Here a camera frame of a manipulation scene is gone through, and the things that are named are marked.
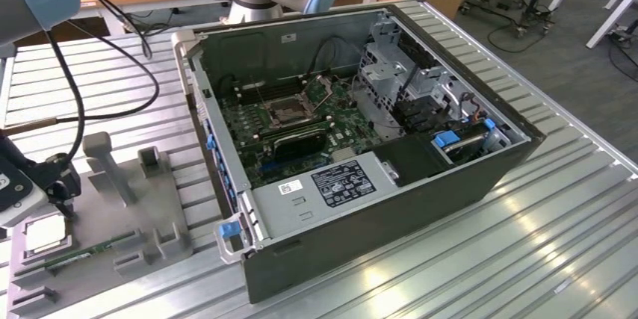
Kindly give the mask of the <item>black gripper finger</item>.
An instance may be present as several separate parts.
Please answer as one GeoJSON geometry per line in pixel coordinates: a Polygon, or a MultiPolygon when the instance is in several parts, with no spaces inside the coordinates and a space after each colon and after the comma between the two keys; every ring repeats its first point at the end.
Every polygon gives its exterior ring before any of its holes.
{"type": "Polygon", "coordinates": [[[61,182],[54,182],[48,187],[49,203],[69,220],[74,217],[73,204],[70,203],[70,200],[76,196],[77,188],[73,185],[69,187],[61,182]]]}

